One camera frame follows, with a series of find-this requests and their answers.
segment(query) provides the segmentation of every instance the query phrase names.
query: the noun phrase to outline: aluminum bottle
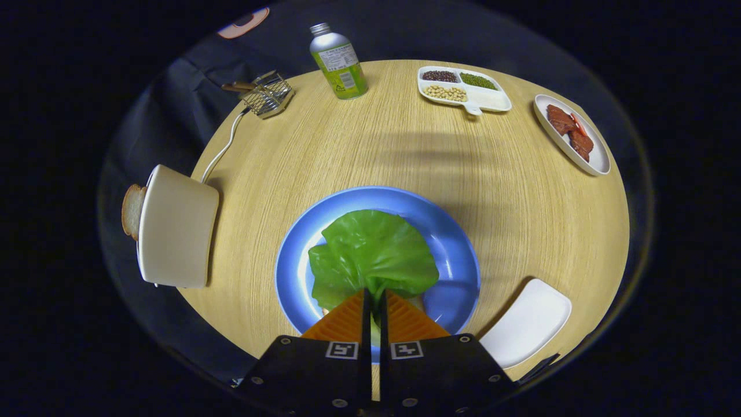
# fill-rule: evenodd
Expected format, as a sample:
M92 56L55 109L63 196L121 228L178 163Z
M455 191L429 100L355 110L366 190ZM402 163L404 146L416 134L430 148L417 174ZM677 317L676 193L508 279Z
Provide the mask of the aluminum bottle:
M337 97L348 100L365 94L368 82L350 40L332 32L326 23L315 24L310 30L314 39L309 52Z

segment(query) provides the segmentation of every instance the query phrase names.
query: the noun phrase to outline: sliced meat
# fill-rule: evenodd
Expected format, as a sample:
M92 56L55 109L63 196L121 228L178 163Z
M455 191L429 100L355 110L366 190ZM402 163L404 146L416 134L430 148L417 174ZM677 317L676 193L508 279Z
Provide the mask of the sliced meat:
M548 121L556 129L559 135L563 136L569 131L577 129L574 119L566 114L565 111L554 105L548 105L546 110L548 111Z
M584 136L578 129L568 132L568 137L571 138L572 148L574 147L573 143L576 143L581 149L587 151L587 153L592 152L592 149L594 149L594 142L592 142L592 139Z
M582 157L585 161L589 162L589 152L582 148L577 141L575 141L573 138L569 142L571 147L574 148L574 150L579 154L580 157Z

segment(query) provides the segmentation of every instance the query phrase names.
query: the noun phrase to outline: green bottle label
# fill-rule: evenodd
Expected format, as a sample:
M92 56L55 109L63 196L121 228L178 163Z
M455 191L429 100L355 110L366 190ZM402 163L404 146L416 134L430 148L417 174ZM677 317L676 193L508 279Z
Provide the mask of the green bottle label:
M345 44L322 52L313 52L311 56L340 99L354 99L368 91L368 83L353 45Z

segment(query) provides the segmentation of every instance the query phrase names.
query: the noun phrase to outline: red chili pepper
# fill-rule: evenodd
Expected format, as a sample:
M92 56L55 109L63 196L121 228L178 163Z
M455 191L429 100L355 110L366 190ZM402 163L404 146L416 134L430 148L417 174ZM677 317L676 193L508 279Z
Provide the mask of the red chili pepper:
M579 128L579 132L581 134L583 134L584 136L589 137L589 135L587 135L587 131L584 130L584 126L582 126L582 124L579 123L579 119L576 117L576 114L573 114L572 113L571 114L571 118L574 119L574 122L576 123L576 126Z

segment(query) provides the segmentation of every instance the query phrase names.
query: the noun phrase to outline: orange object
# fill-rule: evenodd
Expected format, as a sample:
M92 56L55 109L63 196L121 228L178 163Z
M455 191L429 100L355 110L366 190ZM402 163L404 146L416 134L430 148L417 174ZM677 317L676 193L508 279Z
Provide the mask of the orange object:
M589 137L589 135L587 135L587 131L584 129L584 126L582 126L582 123L579 121L579 118L576 117L576 114L572 113L571 118L574 119L576 126L579 128L579 133L583 134L586 137Z
M362 339L364 290L343 301L303 335L304 339L335 342L357 342Z
M451 334L412 303L386 290L388 343L444 338Z

